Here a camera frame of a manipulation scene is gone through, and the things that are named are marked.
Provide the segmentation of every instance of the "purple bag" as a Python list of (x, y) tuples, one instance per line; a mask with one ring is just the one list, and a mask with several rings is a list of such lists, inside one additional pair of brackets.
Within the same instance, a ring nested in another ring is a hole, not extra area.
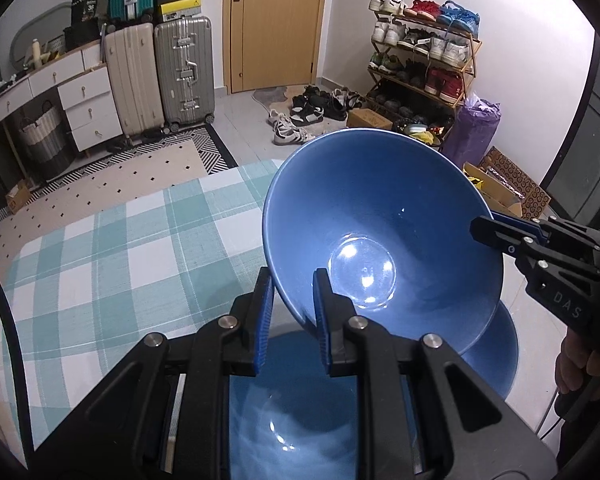
[(500, 105), (471, 94), (460, 108), (442, 154), (458, 168), (465, 162), (478, 166), (500, 124)]

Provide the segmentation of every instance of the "blue bowl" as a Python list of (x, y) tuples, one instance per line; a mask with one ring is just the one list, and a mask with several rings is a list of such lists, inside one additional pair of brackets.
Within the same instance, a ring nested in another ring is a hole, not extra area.
[(490, 216), (449, 160), (416, 140), (355, 128), (291, 155), (264, 205), (267, 264), (288, 309), (315, 333), (312, 276), (362, 316), (412, 339), (440, 334), (465, 352), (494, 314), (502, 255), (475, 242), (471, 220)]
[[(500, 303), (478, 342), (462, 356), (503, 398), (518, 364), (518, 340)], [(269, 340), (256, 378), (230, 378), (232, 480), (352, 480), (356, 477), (356, 378), (324, 373), (318, 344), (307, 332)], [(407, 414), (416, 429), (408, 394)]]
[(507, 307), (499, 301), (482, 337), (462, 358), (505, 399), (518, 370), (518, 335)]

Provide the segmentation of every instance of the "metal screw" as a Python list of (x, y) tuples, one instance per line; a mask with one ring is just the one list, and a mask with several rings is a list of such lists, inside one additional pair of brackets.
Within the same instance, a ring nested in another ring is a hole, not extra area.
[(362, 330), (363, 328), (366, 328), (368, 324), (369, 322), (366, 320), (366, 317), (353, 316), (349, 318), (349, 326), (351, 328)]
[(222, 328), (233, 328), (238, 325), (238, 320), (234, 316), (222, 316), (218, 319), (218, 325)]
[(442, 346), (442, 338), (438, 334), (427, 334), (422, 338), (422, 342), (429, 348), (440, 348)]
[(147, 346), (155, 347), (155, 346), (160, 346), (162, 344), (162, 342), (164, 341), (164, 338), (162, 337), (162, 334), (160, 334), (160, 333), (151, 332), (150, 334), (147, 334), (146, 336), (144, 336), (144, 339), (142, 341)]

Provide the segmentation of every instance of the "bottle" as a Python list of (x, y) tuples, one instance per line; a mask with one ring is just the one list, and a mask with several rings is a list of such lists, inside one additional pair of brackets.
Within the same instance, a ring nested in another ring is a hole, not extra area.
[(31, 51), (33, 53), (33, 66), (35, 68), (40, 68), (42, 66), (42, 60), (40, 59), (40, 44), (38, 43), (38, 40), (33, 40)]

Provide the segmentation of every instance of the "plaid blanket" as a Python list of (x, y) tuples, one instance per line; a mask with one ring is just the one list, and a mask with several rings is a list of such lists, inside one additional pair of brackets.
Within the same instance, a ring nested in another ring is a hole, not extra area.
[[(5, 291), (38, 446), (147, 332), (226, 314), (265, 265), (262, 207), (280, 162), (172, 186), (26, 244)], [(16, 420), (11, 364), (6, 387)]]

